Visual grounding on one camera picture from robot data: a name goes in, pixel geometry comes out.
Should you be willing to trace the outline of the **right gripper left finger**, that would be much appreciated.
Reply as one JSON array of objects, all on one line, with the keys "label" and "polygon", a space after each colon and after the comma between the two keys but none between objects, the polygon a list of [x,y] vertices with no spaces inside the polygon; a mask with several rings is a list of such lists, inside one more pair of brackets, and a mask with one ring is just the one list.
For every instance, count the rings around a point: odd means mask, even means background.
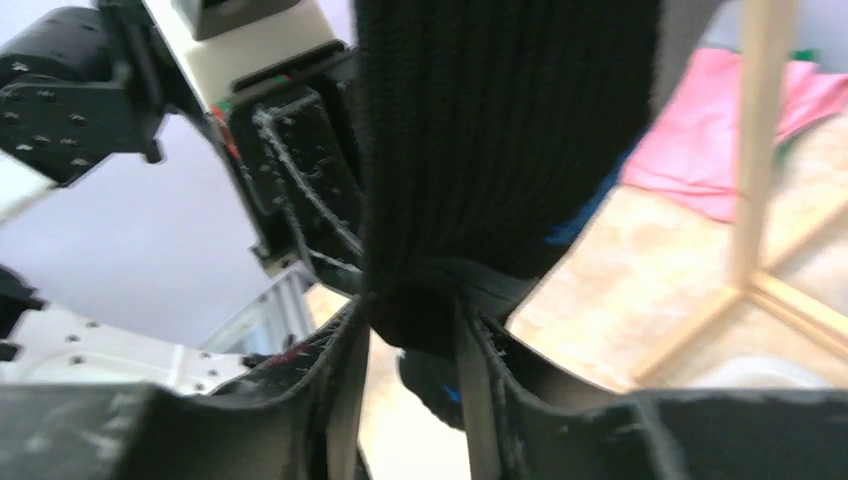
[{"label": "right gripper left finger", "polygon": [[1,347],[5,479],[363,479],[354,304],[249,369],[51,306]]}]

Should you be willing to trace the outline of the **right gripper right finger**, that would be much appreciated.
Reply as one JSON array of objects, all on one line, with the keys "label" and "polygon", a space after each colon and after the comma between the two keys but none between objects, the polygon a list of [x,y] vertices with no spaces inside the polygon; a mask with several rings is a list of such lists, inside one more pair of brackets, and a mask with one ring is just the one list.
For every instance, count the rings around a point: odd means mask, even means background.
[{"label": "right gripper right finger", "polygon": [[467,305],[456,353],[475,479],[843,479],[840,390],[584,382]]}]

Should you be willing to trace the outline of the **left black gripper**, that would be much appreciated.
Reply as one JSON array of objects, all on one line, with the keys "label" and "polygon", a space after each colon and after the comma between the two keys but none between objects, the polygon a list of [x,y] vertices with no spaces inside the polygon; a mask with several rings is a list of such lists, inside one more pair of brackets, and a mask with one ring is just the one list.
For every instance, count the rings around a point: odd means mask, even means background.
[{"label": "left black gripper", "polygon": [[267,269],[300,260],[326,287],[359,286],[355,51],[327,42],[243,76],[211,108]]}]

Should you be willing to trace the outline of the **black sock with grey patches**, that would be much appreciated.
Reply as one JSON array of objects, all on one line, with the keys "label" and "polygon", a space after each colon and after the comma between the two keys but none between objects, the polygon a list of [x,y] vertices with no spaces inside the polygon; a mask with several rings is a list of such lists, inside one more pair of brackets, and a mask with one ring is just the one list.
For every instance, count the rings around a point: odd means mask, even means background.
[{"label": "black sock with grey patches", "polygon": [[502,321],[647,130],[658,1],[359,1],[364,304],[404,385],[464,425],[454,311]]}]

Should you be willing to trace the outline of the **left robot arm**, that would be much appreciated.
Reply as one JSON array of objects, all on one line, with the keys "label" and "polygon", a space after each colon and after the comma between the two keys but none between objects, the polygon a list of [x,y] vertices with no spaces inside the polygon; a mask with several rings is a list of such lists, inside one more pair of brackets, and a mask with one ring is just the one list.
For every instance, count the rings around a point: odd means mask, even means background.
[{"label": "left robot arm", "polygon": [[211,144],[277,284],[203,351],[41,300],[11,274],[1,301],[1,389],[150,382],[220,392],[265,360],[306,360],[309,276],[359,280],[353,50],[316,1],[95,1],[38,19],[1,48],[1,216],[69,187],[116,154],[163,158],[180,115]]}]

